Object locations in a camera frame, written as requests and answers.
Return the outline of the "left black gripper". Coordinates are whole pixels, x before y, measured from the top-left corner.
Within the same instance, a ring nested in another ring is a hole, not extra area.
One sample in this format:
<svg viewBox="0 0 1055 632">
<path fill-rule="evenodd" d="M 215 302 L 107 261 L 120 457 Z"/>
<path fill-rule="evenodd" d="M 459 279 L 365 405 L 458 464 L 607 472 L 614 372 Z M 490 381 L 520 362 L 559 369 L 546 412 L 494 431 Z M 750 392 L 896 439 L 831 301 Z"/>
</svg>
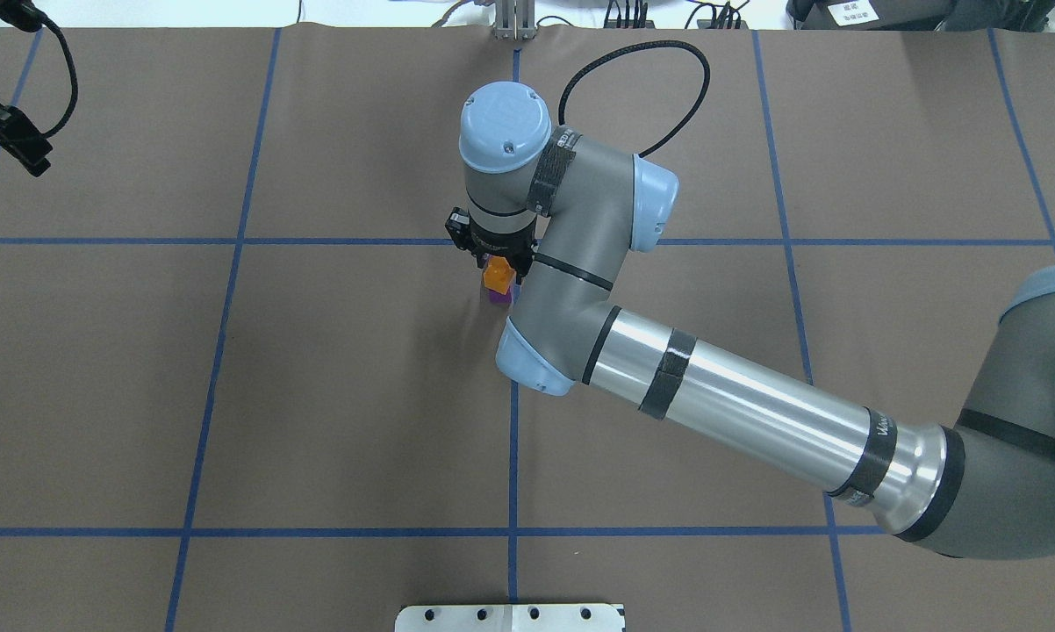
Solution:
<svg viewBox="0 0 1055 632">
<path fill-rule="evenodd" d="M 47 171 L 47 159 L 53 143 L 39 131 L 24 112 L 13 106 L 0 103 L 0 147 L 9 153 L 31 176 L 39 177 Z"/>
</svg>

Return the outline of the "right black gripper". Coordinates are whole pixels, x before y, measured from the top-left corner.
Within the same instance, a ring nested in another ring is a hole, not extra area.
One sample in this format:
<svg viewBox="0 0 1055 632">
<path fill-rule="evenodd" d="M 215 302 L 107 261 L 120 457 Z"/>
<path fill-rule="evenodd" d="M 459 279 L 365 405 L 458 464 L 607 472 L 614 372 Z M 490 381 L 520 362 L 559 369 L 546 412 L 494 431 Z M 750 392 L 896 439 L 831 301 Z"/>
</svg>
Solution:
<svg viewBox="0 0 1055 632">
<path fill-rule="evenodd" d="M 463 208 L 452 208 L 446 221 L 447 232 L 455 247 L 469 252 L 477 260 L 477 268 L 482 269 L 488 257 L 503 257 L 520 283 L 530 272 L 535 256 L 535 229 L 538 221 L 532 219 L 528 226 L 512 233 L 494 233 L 472 219 Z"/>
</svg>

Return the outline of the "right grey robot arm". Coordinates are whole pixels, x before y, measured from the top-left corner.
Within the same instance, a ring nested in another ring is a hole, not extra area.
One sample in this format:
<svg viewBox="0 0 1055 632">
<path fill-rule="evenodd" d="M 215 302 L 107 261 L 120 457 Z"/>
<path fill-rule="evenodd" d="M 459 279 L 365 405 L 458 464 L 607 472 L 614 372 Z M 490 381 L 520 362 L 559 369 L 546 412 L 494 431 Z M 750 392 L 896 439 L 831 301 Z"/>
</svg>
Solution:
<svg viewBox="0 0 1055 632">
<path fill-rule="evenodd" d="M 1055 265 L 1002 312 L 953 427 L 905 427 L 609 300 L 625 256 L 655 248 L 671 216 L 668 169 L 552 125 L 542 97 L 510 81 L 464 100 L 458 145 L 468 204 L 447 223 L 456 247 L 528 277 L 496 353 L 515 383 L 612 392 L 938 555 L 1055 555 Z"/>
</svg>

